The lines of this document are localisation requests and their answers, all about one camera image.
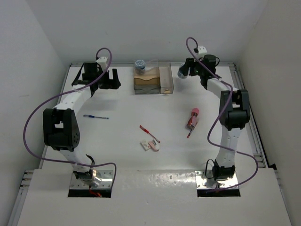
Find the blue tape roll stack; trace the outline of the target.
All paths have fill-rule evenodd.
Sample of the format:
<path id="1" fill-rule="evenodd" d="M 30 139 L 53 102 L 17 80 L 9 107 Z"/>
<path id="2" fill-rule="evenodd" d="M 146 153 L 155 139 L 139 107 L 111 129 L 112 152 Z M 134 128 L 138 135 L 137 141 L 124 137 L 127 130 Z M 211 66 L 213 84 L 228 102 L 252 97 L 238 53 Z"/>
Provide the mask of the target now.
<path id="1" fill-rule="evenodd" d="M 144 74 L 145 67 L 146 67 L 146 63 L 144 60 L 139 59 L 135 61 L 135 72 L 137 74 Z"/>

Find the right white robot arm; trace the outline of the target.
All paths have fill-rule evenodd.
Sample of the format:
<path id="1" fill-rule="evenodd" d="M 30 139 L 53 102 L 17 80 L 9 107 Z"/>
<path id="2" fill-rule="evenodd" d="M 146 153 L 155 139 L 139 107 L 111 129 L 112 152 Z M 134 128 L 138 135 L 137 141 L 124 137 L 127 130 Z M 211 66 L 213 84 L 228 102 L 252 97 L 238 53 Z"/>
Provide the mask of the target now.
<path id="1" fill-rule="evenodd" d="M 180 66 L 178 76 L 199 76 L 201 85 L 219 100 L 218 122 L 222 126 L 221 143 L 212 168 L 213 180 L 226 180 L 235 173 L 235 150 L 238 138 L 245 125 L 250 120 L 249 94 L 245 89 L 235 89 L 216 75 L 217 57 L 204 55 L 198 63 L 194 58 L 187 58 Z"/>

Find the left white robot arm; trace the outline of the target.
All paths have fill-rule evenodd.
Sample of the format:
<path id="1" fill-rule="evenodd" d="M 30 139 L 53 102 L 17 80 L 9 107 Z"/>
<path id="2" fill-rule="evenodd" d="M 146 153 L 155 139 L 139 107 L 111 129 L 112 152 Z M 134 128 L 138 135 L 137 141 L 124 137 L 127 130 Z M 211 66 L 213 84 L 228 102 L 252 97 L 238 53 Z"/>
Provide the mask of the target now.
<path id="1" fill-rule="evenodd" d="M 105 72 L 106 63 L 84 63 L 68 94 L 54 108 L 43 112 L 44 143 L 60 152 L 73 167 L 75 178 L 82 183 L 96 187 L 101 183 L 101 175 L 94 168 L 94 159 L 78 149 L 80 131 L 76 115 L 98 89 L 118 89 L 121 83 L 117 69 L 112 69 L 112 77 Z"/>

